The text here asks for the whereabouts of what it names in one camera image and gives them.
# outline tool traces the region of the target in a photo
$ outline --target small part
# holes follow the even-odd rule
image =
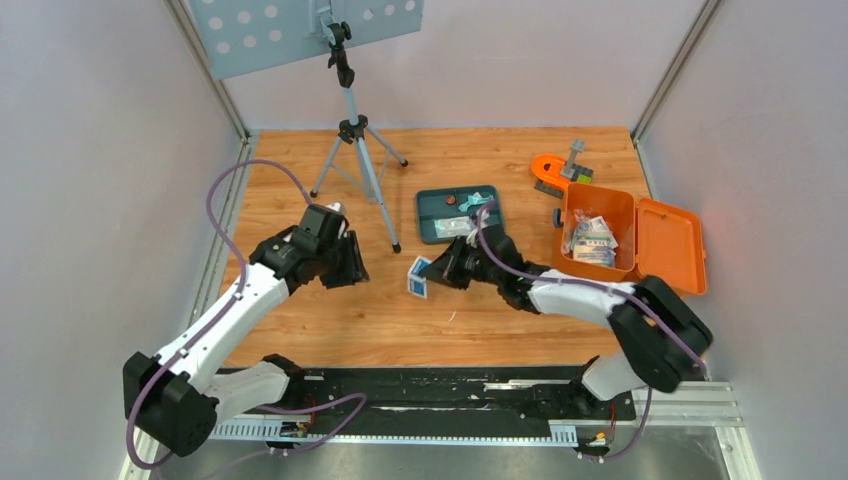
[[[494,198],[495,197],[493,197],[492,195],[484,197],[484,196],[480,195],[480,192],[474,192],[474,195],[469,195],[468,200],[466,200],[465,203],[463,203],[462,205],[459,206],[459,211],[460,212],[467,212],[468,209],[471,208],[472,206],[483,205],[486,202],[488,202],[489,200],[492,200]]]
[[[579,138],[575,139],[574,142],[571,143],[571,154],[568,156],[568,161],[565,162],[565,165],[563,165],[562,169],[559,171],[559,174],[562,177],[578,183],[590,183],[592,181],[592,175],[595,172],[591,168],[577,165],[575,163],[577,155],[583,153],[585,148],[586,142]]]
[[[562,228],[562,209],[555,208],[553,214],[554,228]]]

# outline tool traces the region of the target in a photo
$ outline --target perforated panel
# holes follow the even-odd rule
[[[289,432],[282,430],[280,417],[265,416],[236,417],[215,427],[209,436],[211,440],[244,441],[280,441],[289,438]],[[398,435],[337,435],[330,441],[334,443],[367,443],[390,445],[500,445],[534,447],[576,447],[577,429],[572,425],[551,425],[550,437],[433,437]],[[323,435],[308,434],[297,437],[299,443],[316,442]]]
[[[327,54],[326,39],[312,33],[310,10],[330,6],[353,38],[345,46],[421,29],[424,0],[190,0],[216,79],[242,75]]]

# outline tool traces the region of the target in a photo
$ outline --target orange toolbox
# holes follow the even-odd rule
[[[576,227],[576,210],[604,217],[618,242],[615,267],[576,261],[562,253],[563,241],[571,238]],[[551,263],[563,273],[604,282],[655,275],[681,294],[707,291],[701,221],[692,212],[650,198],[636,201],[620,190],[573,182],[565,189],[560,219]]]

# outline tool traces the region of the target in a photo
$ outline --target orange lid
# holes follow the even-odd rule
[[[650,198],[636,203],[636,270],[683,293],[707,291],[701,220],[692,212]]]

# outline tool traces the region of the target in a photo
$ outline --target wooden table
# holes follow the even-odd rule
[[[559,200],[533,189],[530,162],[541,153],[567,156],[575,138],[586,141],[578,162],[595,170],[597,185],[637,197],[648,190],[638,157],[624,127],[528,129],[383,130],[409,160],[390,159],[383,194],[403,252],[392,253],[375,204],[332,170],[317,201],[341,201],[359,236],[371,282],[324,290],[316,280],[273,310],[236,348],[229,365],[252,365],[279,353],[304,366],[579,364],[615,351],[612,334],[586,322],[533,315],[508,307],[494,286],[467,291],[429,286],[428,300],[406,291],[406,272],[417,255],[435,258],[446,245],[418,238],[414,197],[420,190],[492,184],[501,197],[507,232],[528,260],[551,260],[551,210]],[[333,143],[331,131],[265,132],[257,158],[288,166],[310,189]],[[368,139],[379,167],[384,150]],[[358,169],[352,148],[343,145],[337,164]],[[245,254],[258,242],[303,214],[300,193],[272,167],[256,166],[250,176],[235,242]],[[236,277],[233,259],[225,285]]]

